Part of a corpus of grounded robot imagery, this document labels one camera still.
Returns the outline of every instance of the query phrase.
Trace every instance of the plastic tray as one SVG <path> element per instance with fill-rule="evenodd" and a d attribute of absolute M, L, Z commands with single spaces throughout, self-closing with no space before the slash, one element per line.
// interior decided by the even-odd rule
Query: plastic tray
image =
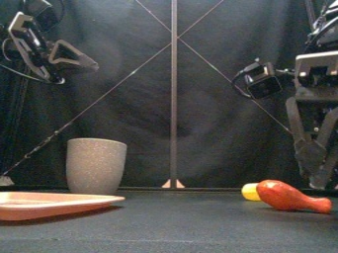
<path fill-rule="evenodd" d="M 123 201 L 125 197 L 27 192 L 0 193 L 0 219 L 26 220 L 93 211 Z"/>

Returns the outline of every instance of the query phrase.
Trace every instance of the black backdrop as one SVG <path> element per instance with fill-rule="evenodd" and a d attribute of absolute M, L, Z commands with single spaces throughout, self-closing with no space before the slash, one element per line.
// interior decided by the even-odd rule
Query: black backdrop
<path fill-rule="evenodd" d="M 58 0 L 51 3 L 58 7 Z M 3 23 L 18 4 L 2 0 Z M 65 85 L 26 83 L 2 70 L 3 171 L 119 84 L 10 176 L 18 185 L 65 186 L 67 141 L 99 137 L 129 145 L 122 186 L 159 187 L 170 178 L 171 2 L 65 4 L 65 18 L 46 36 L 70 42 L 101 69 L 67 77 Z M 186 187 L 233 188 L 274 178 L 304 186 L 292 135 L 280 124 L 288 126 L 292 84 L 285 81 L 284 92 L 258 102 L 278 123 L 229 81 L 257 57 L 281 69 L 293 67 L 310 32 L 304 1 L 178 0 L 177 16 L 179 181 Z"/>

